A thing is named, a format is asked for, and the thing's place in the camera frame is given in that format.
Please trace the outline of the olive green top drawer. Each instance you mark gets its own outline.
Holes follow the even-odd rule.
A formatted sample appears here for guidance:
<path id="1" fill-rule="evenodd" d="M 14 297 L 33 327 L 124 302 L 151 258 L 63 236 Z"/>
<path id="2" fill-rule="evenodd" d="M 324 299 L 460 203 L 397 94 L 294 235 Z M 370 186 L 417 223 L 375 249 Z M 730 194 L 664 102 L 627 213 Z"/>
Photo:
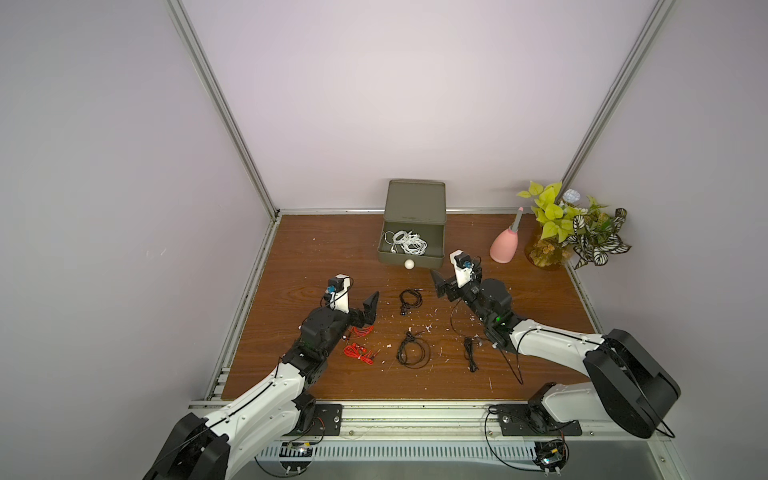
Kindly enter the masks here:
<path id="1" fill-rule="evenodd" d="M 445 259 L 445 225 L 384 222 L 377 246 L 383 264 L 439 269 Z"/>

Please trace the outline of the white earphones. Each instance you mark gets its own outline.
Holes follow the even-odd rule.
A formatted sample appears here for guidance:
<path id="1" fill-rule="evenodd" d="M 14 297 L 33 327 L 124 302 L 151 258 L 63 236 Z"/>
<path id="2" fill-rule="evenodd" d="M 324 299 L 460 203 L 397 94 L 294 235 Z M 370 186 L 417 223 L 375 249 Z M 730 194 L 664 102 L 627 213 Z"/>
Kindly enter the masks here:
<path id="1" fill-rule="evenodd" d="M 410 233 L 405 230 L 385 231 L 383 234 L 385 243 L 389 246 L 391 253 L 404 252 L 404 246 L 410 240 Z"/>
<path id="2" fill-rule="evenodd" d="M 409 233 L 410 233 L 410 240 L 404 246 L 404 253 L 407 255 L 413 255 L 413 256 L 424 255 L 428 248 L 428 242 L 422 239 L 420 235 L 417 233 L 413 233 L 412 231 L 409 231 Z"/>

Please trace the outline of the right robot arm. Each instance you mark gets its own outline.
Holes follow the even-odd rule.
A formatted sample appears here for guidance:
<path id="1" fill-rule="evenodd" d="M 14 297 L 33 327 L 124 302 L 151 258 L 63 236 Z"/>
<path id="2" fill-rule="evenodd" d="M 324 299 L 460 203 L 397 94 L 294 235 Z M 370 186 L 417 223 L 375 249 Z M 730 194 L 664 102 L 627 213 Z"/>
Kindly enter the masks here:
<path id="1" fill-rule="evenodd" d="M 587 334 L 524 319 L 513 312 L 503 282 L 469 268 L 450 278 L 437 271 L 431 276 L 437 295 L 463 302 L 503 354 L 544 359 L 586 376 L 579 384 L 542 386 L 527 402 L 532 429 L 544 433 L 568 423 L 611 421 L 641 439 L 673 434 L 664 418 L 681 389 L 629 332 Z"/>

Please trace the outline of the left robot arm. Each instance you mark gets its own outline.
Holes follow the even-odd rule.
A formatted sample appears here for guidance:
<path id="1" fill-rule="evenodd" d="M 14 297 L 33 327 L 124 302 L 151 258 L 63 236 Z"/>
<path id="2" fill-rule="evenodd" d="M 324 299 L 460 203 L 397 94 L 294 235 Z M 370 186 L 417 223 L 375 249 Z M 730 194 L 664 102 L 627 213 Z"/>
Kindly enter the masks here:
<path id="1" fill-rule="evenodd" d="M 380 293 L 360 309 L 345 292 L 300 325 L 300 334 L 272 372 L 241 396 L 204 417 L 189 413 L 171 430 L 146 479 L 231 479 L 266 446 L 298 429 L 308 430 L 316 399 L 309 393 L 347 331 L 375 323 Z"/>

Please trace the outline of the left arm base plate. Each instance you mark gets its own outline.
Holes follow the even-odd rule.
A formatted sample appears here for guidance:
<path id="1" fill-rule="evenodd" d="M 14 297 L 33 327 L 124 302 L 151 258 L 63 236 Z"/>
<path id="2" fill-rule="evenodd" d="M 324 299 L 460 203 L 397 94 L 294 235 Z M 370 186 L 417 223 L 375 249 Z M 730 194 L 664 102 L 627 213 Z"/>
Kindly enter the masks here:
<path id="1" fill-rule="evenodd" d="M 340 403 L 319 403 L 304 409 L 288 436 L 339 436 L 343 409 L 344 407 Z"/>

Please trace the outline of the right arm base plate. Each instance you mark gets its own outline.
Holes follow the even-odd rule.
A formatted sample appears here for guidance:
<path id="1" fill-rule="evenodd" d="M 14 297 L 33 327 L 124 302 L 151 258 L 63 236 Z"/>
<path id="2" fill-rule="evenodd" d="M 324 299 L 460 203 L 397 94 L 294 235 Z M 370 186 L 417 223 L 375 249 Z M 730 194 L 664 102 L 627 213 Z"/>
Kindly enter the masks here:
<path id="1" fill-rule="evenodd" d="M 581 436 L 578 421 L 560 422 L 540 408 L 523 403 L 496 404 L 489 407 L 505 437 Z"/>

